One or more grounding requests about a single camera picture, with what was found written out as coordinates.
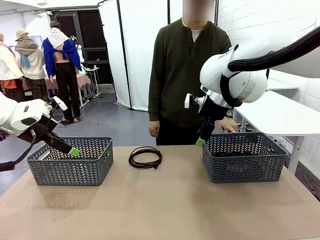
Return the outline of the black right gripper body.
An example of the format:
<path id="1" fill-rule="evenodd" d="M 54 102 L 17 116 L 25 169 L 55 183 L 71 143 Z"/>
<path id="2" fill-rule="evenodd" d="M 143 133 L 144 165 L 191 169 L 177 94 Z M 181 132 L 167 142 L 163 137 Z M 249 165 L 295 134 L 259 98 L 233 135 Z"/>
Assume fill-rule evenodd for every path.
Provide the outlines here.
<path id="1" fill-rule="evenodd" d="M 199 107 L 199 115 L 203 117 L 203 124 L 214 124 L 217 120 L 222 120 L 229 108 L 220 106 L 212 101 L 208 96 L 204 97 L 203 103 Z"/>

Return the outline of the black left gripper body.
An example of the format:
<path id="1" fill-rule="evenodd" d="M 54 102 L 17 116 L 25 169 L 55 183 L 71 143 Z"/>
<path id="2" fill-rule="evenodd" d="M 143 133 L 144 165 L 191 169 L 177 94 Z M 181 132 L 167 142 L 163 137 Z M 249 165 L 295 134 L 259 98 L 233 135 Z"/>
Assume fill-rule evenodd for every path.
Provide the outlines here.
<path id="1" fill-rule="evenodd" d="M 59 136 L 53 132 L 58 125 L 55 119 L 42 115 L 40 120 L 36 121 L 30 116 L 22 119 L 21 123 L 26 125 L 27 129 L 18 136 L 19 139 L 31 143 L 33 140 L 31 131 L 33 130 L 36 136 L 35 143 L 44 141 L 48 145 L 56 145 L 59 142 Z"/>

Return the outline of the person's left hand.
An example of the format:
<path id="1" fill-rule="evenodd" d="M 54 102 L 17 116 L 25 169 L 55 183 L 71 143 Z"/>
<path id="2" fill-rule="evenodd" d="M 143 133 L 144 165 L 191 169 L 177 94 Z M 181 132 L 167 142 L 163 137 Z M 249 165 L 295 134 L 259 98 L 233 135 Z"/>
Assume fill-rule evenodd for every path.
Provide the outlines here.
<path id="1" fill-rule="evenodd" d="M 228 131 L 229 133 L 236 134 L 238 129 L 237 123 L 232 118 L 226 116 L 218 121 L 218 127 L 222 133 Z"/>

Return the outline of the person's right hand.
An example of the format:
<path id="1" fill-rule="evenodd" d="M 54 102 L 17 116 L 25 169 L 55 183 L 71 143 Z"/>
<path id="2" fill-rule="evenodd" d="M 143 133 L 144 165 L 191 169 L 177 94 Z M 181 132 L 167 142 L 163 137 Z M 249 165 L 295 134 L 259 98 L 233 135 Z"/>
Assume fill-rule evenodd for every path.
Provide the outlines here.
<path id="1" fill-rule="evenodd" d="M 148 122 L 148 131 L 151 137 L 157 138 L 160 130 L 160 122 L 157 121 L 149 121 Z"/>

